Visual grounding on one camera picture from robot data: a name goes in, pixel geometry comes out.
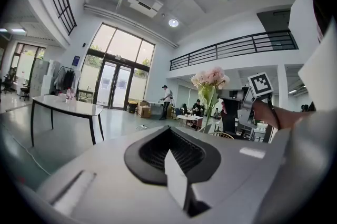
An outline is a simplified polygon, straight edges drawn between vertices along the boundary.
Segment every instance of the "blue sign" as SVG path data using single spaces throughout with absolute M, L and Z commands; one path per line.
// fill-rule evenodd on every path
M 79 61 L 80 61 L 80 57 L 79 56 L 75 56 L 74 60 L 73 60 L 73 63 L 72 63 L 72 66 L 77 66 Z

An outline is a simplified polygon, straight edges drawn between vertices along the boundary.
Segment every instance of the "white column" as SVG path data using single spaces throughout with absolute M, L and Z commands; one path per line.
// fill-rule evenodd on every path
M 277 77 L 279 79 L 279 107 L 288 110 L 288 81 L 284 64 L 277 66 Z

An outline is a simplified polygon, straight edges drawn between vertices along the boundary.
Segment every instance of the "forearm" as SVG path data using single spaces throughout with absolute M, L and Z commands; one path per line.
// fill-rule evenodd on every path
M 258 100 L 253 104 L 253 110 L 255 112 L 254 119 L 262 120 L 277 128 L 276 119 L 268 104 Z M 291 112 L 279 107 L 275 107 L 275 111 L 279 118 L 281 129 L 291 128 L 299 119 L 312 114 L 312 112 Z

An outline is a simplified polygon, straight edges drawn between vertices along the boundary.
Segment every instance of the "floor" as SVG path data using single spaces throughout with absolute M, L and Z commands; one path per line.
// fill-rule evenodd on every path
M 36 105 L 34 114 L 34 148 L 30 134 L 31 105 L 0 115 L 3 138 L 3 143 L 0 143 L 1 152 L 4 153 L 14 178 L 33 190 L 37 189 L 48 174 L 93 146 L 87 119 L 54 111 L 54 130 L 51 130 L 49 109 Z M 154 128 L 179 124 L 174 119 L 159 121 L 125 111 L 106 109 L 101 113 L 101 119 L 105 140 L 141 131 L 140 125 Z M 94 119 L 93 125 L 96 142 L 103 142 L 98 119 Z
M 1 103 L 0 103 L 0 114 L 5 113 L 9 109 L 18 108 L 25 106 L 27 104 L 31 104 L 32 100 L 23 98 L 19 98 L 19 95 L 15 92 L 7 92 L 6 94 L 2 91 L 1 92 Z

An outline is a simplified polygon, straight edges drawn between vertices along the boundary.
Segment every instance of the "bottle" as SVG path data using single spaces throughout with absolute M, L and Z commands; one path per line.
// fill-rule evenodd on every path
M 66 104 L 69 103 L 70 98 L 71 98 L 71 95 L 72 95 L 72 92 L 71 92 L 70 88 L 68 88 L 68 90 L 67 90 L 67 95 L 66 95 L 66 97 L 65 97 L 65 103 L 66 103 Z

